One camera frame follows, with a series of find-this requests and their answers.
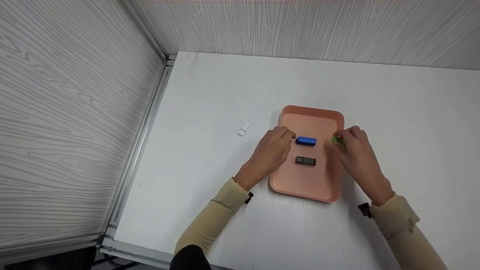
green object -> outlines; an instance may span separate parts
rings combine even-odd
[[[332,142],[338,142],[338,143],[341,143],[343,145],[346,145],[347,142],[345,141],[345,139],[342,139],[338,136],[332,136]]]

black cable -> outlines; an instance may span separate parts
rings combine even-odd
[[[92,266],[95,266],[95,265],[99,265],[99,264],[102,264],[104,262],[107,262],[107,259],[106,258],[103,258],[103,259],[100,259],[100,260],[96,260],[92,263]]]
[[[104,253],[104,254],[103,254],[103,257],[104,257],[104,258],[107,260],[107,262],[108,262],[111,266],[113,266],[113,267],[122,267],[122,266],[127,266],[127,265],[129,265],[129,264],[119,264],[119,263],[114,262],[113,259],[118,258],[118,257],[116,257],[116,256],[110,256],[110,255]]]
[[[131,262],[131,263],[129,263],[129,264],[126,264],[126,265],[117,267],[117,268],[115,268],[115,269],[113,269],[113,270],[126,270],[126,269],[128,269],[128,268],[132,268],[132,267],[137,266],[137,265],[139,265],[139,264],[140,264],[140,263],[134,261],[134,262]]]

aluminum frame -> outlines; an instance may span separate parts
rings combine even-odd
[[[130,0],[119,0],[120,5],[124,11],[130,16],[132,21],[136,24],[140,32],[147,38],[148,42],[152,48],[157,52],[157,55],[160,57],[164,64],[167,64],[168,55],[167,49],[163,46],[162,43],[153,36],[152,27],[150,24],[147,24],[148,20],[142,16],[141,13],[137,12]]]
[[[117,241],[114,239],[114,237],[117,231],[118,224],[120,222],[123,209],[125,208],[125,204],[127,202],[128,194],[130,192],[130,189],[132,188],[138,164],[142,157],[144,147],[147,143],[150,131],[155,121],[155,116],[158,112],[158,108],[165,92],[168,79],[170,78],[175,59],[176,55],[171,55],[167,60],[167,66],[165,67],[158,86],[155,90],[151,107],[148,110],[144,126],[141,128],[141,132],[139,134],[138,142],[132,151],[132,158],[126,167],[124,179],[122,181],[122,187],[114,205],[114,210],[111,215],[110,223],[107,227],[107,233],[100,246],[100,252],[102,253],[155,266],[160,269],[169,269],[170,262],[173,259],[172,254],[125,243],[122,241]],[[212,265],[211,267],[213,270],[230,270],[228,268],[223,268],[216,265]]]
[[[98,245],[103,233],[68,237],[54,241],[29,243],[0,248],[0,267],[16,262],[45,257],[84,247]]]

pink tray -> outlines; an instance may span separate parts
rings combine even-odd
[[[295,144],[287,161],[270,175],[270,187],[280,193],[334,202],[340,197],[341,165],[339,152],[331,138],[344,128],[343,115],[334,110],[286,106],[280,126],[286,126],[297,136],[316,138],[313,147]],[[295,164],[297,156],[317,159],[315,167]]]

left hand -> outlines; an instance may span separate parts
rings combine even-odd
[[[297,135],[287,127],[276,126],[267,131],[255,148],[252,157],[241,167],[234,179],[243,189],[250,190],[286,160],[291,140]]]

